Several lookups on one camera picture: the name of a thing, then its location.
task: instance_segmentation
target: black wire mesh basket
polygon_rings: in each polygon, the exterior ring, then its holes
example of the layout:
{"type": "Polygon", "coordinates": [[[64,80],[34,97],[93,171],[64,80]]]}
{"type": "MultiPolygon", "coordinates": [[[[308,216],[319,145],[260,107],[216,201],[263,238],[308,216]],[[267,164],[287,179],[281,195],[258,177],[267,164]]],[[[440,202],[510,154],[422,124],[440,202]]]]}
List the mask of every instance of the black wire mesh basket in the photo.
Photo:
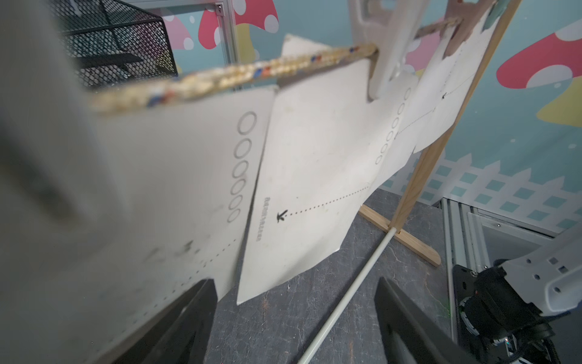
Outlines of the black wire mesh basket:
{"type": "Polygon", "coordinates": [[[49,0],[49,8],[83,85],[178,75],[161,17],[117,0],[49,0]]]}

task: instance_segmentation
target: wooden stand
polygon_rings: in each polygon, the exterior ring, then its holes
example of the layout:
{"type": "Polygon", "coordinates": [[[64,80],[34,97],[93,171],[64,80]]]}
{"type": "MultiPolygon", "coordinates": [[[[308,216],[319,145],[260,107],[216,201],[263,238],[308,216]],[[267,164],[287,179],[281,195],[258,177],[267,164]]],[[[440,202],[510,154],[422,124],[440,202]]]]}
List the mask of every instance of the wooden stand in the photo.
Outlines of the wooden stand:
{"type": "Polygon", "coordinates": [[[483,77],[483,73],[485,72],[485,69],[489,65],[489,62],[493,57],[493,54],[495,53],[495,50],[497,49],[499,42],[501,42],[501,38],[505,34],[505,31],[507,30],[507,27],[509,26],[511,19],[513,18],[513,15],[517,11],[520,2],[521,0],[512,0],[508,4],[508,7],[501,16],[501,18],[499,19],[499,23],[497,24],[497,27],[495,28],[493,35],[491,36],[489,45],[485,50],[483,59],[479,64],[479,68],[477,68],[475,78],[473,79],[473,82],[469,87],[469,91],[465,96],[465,99],[463,101],[463,104],[461,105],[459,113],[457,114],[455,122],[443,135],[439,137],[439,139],[436,139],[436,141],[434,141],[433,144],[431,144],[425,150],[423,150],[423,153],[420,156],[420,159],[418,160],[418,164],[414,169],[410,182],[406,187],[404,195],[402,196],[400,202],[398,203],[398,208],[394,213],[392,221],[384,218],[382,215],[378,214],[376,211],[372,210],[366,205],[362,205],[359,211],[359,214],[362,217],[376,225],[378,228],[384,230],[385,232],[388,232],[390,228],[393,227],[396,228],[397,233],[396,235],[394,235],[396,240],[404,244],[407,248],[411,249],[414,253],[417,253],[422,258],[428,260],[428,262],[434,266],[439,266],[441,263],[441,257],[439,256],[439,254],[430,246],[418,240],[408,232],[402,230],[402,226],[404,226],[404,223],[406,222],[406,219],[408,219],[408,215],[412,211],[412,208],[414,207],[416,200],[423,191],[423,188],[427,183],[428,177],[431,175],[432,170],[435,168],[435,165],[437,164],[439,157],[441,156],[443,150],[445,149],[445,145],[449,141],[449,138],[453,133],[455,126],[457,126],[459,120],[461,119],[461,116],[463,116],[465,108],[467,107],[467,104],[469,103],[471,96],[473,96],[473,93],[475,92],[475,88],[477,88],[479,81],[483,77]]]}

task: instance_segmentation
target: cable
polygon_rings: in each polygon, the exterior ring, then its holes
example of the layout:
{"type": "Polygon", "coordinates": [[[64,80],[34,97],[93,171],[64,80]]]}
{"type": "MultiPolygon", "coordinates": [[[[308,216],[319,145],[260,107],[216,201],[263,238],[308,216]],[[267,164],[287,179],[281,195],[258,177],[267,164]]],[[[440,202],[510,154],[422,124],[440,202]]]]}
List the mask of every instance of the cable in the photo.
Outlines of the cable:
{"type": "Polygon", "coordinates": [[[489,362],[489,352],[487,351],[487,343],[482,335],[479,335],[479,340],[481,341],[481,346],[483,347],[483,356],[481,358],[482,364],[487,364],[489,362]]]}
{"type": "Polygon", "coordinates": [[[498,361],[497,364],[510,364],[513,363],[514,361],[518,360],[519,358],[521,358],[523,356],[523,354],[526,353],[527,348],[530,347],[530,344],[524,344],[522,345],[520,348],[518,348],[513,354],[511,354],[511,356],[508,356],[507,358],[498,361]]]}
{"type": "Polygon", "coordinates": [[[561,364],[560,358],[558,358],[558,352],[556,351],[556,347],[553,345],[552,340],[550,339],[543,339],[544,346],[548,351],[549,360],[552,364],[561,364]]]}

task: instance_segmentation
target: white plastic clip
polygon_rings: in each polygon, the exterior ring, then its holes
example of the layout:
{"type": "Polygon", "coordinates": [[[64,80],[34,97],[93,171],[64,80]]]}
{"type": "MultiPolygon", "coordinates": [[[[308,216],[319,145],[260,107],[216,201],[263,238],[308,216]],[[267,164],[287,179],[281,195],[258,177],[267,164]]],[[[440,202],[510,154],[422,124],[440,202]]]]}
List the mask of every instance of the white plastic clip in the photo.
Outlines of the white plastic clip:
{"type": "Polygon", "coordinates": [[[389,82],[400,75],[429,1],[398,0],[394,10],[387,10],[380,0],[348,0],[354,43],[374,43],[379,50],[368,89],[372,99],[385,94],[389,82]]]}

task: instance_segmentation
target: wall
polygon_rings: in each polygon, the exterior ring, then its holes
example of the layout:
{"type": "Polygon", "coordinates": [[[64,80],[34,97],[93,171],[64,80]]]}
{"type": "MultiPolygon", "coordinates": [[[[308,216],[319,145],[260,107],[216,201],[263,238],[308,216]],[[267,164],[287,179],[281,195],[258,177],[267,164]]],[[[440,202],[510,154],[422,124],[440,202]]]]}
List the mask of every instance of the wall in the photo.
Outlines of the wall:
{"type": "MultiPolygon", "coordinates": [[[[244,62],[278,57],[287,33],[352,43],[345,1],[233,0],[233,7],[244,62]]],[[[423,24],[442,19],[445,8],[433,0],[423,24]]],[[[188,6],[158,13],[183,72],[223,65],[214,13],[188,6]]],[[[522,2],[419,201],[444,196],[553,232],[582,220],[581,37],[579,0],[522,2]]],[[[422,75],[438,39],[411,44],[409,72],[422,75]]],[[[416,158],[382,188],[402,194],[416,158]]]]}
{"type": "MultiPolygon", "coordinates": [[[[521,3],[419,201],[553,232],[582,220],[581,38],[577,0],[521,3]]],[[[384,188],[402,194],[417,157],[384,188]]]]}
{"type": "Polygon", "coordinates": [[[164,20],[178,74],[225,65],[220,34],[215,37],[216,28],[211,29],[213,21],[218,26],[216,15],[207,11],[205,6],[173,6],[149,11],[164,20]]]}

